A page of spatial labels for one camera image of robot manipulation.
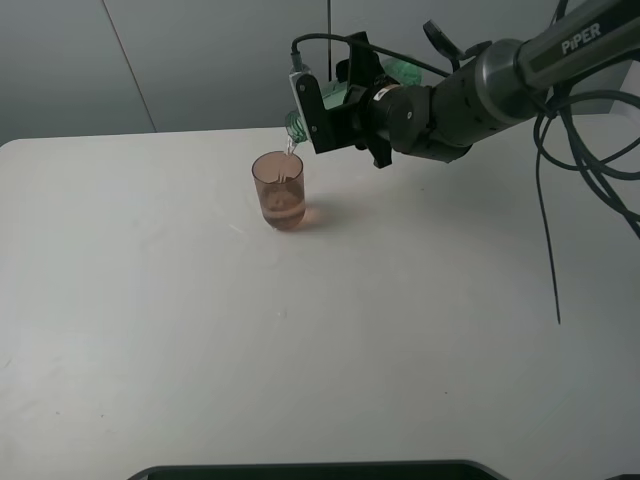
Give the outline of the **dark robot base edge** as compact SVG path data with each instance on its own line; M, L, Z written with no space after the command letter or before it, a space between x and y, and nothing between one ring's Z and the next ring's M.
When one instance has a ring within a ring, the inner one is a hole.
M261 465L156 466L134 479L211 480L395 480L501 479L496 471L468 460L346 462Z

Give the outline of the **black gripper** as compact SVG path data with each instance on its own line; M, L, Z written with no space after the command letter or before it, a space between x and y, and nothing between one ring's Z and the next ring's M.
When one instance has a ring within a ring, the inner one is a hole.
M450 163L471 150L448 144L436 133L430 87L385 85L385 71L378 54L370 49L367 33L356 32L347 39L362 46L349 44L348 58L336 65L336 79L345 88L345 98L364 93L358 100L355 147L367 150L376 168L391 165L394 152Z

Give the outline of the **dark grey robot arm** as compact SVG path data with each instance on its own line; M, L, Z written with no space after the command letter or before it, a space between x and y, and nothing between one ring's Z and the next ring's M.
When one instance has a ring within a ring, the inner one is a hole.
M392 152L449 163L475 143L541 112L549 90L639 45L636 1L587 1L526 42L458 49L433 21L423 30L452 65L434 87L402 86L367 47L351 50L349 90L334 115L343 146L368 150L384 168Z

